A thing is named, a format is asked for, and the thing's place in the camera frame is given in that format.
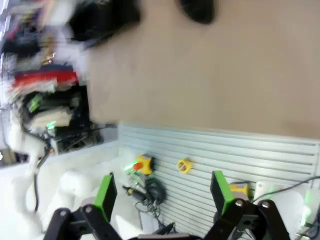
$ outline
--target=white panel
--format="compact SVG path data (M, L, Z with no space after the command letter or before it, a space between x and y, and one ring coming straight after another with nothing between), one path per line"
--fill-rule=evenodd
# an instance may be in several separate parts
M228 183L252 181L253 194L257 181L293 185L314 176L319 153L319 142L312 139L136 125L120 125L119 141L122 154L156 158L154 176L167 190L161 205L164 221L201 237L217 210L210 192L212 171L222 170ZM176 164L186 157L194 166L181 174Z

